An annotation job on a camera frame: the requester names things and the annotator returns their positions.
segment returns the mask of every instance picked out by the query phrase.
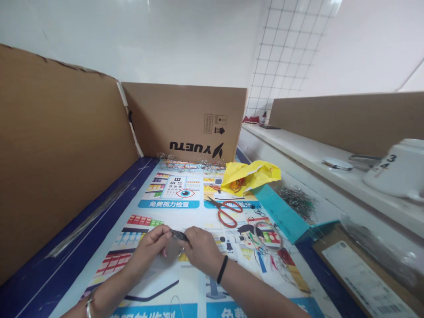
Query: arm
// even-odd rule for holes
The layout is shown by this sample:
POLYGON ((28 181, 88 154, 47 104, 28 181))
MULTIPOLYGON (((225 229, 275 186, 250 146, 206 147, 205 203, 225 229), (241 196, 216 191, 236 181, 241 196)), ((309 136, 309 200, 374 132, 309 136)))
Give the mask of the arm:
MULTIPOLYGON (((92 318, 109 317, 130 290, 141 281, 155 257, 160 252, 166 256, 163 251, 172 236, 169 229, 166 225, 159 225, 146 233, 124 268, 96 289, 94 301, 90 306, 92 318)), ((62 318, 86 317, 87 300, 88 296, 79 301, 62 318)))
MULTIPOLYGON (((224 255, 216 246, 212 234, 198 227, 187 229, 185 234, 190 243, 181 241, 181 244, 185 245, 185 254, 190 263, 216 280, 224 255)), ((288 298, 230 259, 225 267, 221 286, 248 317, 310 317, 288 298)))

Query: white mug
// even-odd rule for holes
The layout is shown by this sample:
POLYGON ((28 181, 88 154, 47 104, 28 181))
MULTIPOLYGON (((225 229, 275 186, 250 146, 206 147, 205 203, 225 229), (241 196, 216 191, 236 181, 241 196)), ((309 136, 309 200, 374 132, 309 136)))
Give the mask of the white mug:
POLYGON ((394 145, 363 181, 385 194, 424 202, 424 140, 404 139, 394 145))

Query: black wristband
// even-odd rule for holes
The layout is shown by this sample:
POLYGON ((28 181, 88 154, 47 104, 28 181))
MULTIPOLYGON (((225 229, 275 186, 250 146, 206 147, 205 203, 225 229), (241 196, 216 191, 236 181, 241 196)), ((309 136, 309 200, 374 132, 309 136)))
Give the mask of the black wristband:
POLYGON ((222 266, 221 266, 220 274, 218 275, 218 279, 216 280, 216 283, 218 285, 221 283, 222 275, 224 274, 224 269, 225 269, 225 266, 227 265, 227 261, 228 261, 228 256, 225 255, 224 262, 222 263, 222 266))

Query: mug handle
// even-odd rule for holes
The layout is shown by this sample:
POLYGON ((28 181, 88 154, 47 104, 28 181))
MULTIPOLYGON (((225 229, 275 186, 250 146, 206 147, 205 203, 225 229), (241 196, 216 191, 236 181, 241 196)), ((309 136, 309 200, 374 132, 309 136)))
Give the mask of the mug handle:
POLYGON ((421 197, 418 191, 410 192, 406 196, 414 201, 424 202, 424 197, 421 197))

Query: person's left hand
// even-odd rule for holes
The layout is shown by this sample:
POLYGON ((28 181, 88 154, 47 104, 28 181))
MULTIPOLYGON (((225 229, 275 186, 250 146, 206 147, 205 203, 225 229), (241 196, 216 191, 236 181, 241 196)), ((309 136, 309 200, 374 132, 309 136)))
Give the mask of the person's left hand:
POLYGON ((164 250, 171 237, 170 227, 165 224, 159 225, 147 232, 122 270, 133 279, 137 281, 141 280, 141 277, 159 253, 166 256, 164 255, 164 250))

